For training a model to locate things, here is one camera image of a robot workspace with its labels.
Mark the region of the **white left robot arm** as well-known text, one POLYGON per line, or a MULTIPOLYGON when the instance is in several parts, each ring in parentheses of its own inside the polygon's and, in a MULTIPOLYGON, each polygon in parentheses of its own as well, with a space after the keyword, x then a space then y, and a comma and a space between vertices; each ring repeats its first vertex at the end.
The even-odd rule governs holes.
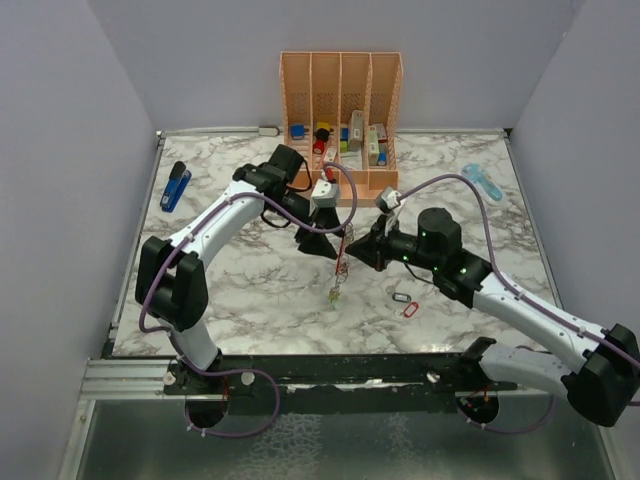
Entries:
POLYGON ((214 364, 221 352, 203 319, 209 304, 206 271, 215 256, 248 223, 272 211, 297 225, 299 251, 329 259, 338 254, 327 236, 342 236, 346 226, 336 212, 340 190, 335 167, 324 168, 304 197, 293 188, 305 158, 279 145, 268 161, 245 164, 233 173, 220 197, 194 221, 168 239, 149 237, 140 249, 135 299, 141 307, 138 327, 152 332, 145 319, 157 319, 174 349, 189 366, 186 382, 206 395, 220 385, 214 364))

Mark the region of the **metal key organizer red handle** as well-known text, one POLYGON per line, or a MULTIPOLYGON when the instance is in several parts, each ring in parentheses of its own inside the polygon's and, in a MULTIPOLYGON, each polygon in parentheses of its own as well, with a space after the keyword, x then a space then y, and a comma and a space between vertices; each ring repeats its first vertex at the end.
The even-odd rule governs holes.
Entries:
POLYGON ((346 248, 350 245, 353 239, 353 225, 349 223, 344 230, 344 236, 342 237, 340 242, 340 248, 335 266, 334 284, 329 290, 328 294, 328 301, 332 309, 335 309, 337 307, 337 303, 340 298, 341 285, 347 280, 349 275, 350 260, 346 253, 346 248))

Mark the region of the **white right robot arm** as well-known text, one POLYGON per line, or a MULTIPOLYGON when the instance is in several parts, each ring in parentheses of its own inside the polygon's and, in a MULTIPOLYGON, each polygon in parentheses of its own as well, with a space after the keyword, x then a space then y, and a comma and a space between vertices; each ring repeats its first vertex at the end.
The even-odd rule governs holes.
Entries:
POLYGON ((460 225, 444 208, 422 211, 414 235, 380 215, 346 252, 377 271, 392 261, 426 269, 444 296, 507 323, 543 347, 534 353, 493 339, 474 342, 465 353, 469 360, 459 367, 469 390, 481 391, 494 380, 542 390, 604 427, 616 424, 639 390, 639 346, 630 329, 620 324, 607 329, 540 300, 466 250, 460 225))

